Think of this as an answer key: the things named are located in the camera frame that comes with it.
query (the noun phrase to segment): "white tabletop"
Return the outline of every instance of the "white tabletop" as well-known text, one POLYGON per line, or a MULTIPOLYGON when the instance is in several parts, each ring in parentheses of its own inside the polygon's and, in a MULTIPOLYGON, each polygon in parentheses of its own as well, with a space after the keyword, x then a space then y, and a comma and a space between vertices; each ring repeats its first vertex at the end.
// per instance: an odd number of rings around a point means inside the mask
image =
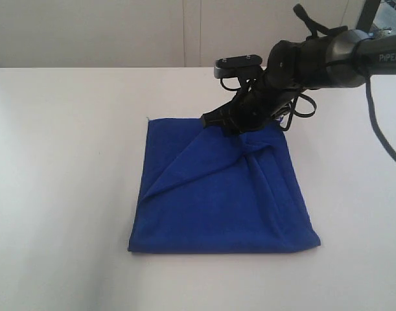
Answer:
MULTIPOLYGON (((373 82, 396 149, 396 76, 373 82)), ((132 255, 147 118, 232 93, 209 68, 0 69, 0 310, 396 310, 396 164, 364 87, 310 94, 286 137, 322 246, 132 255)))

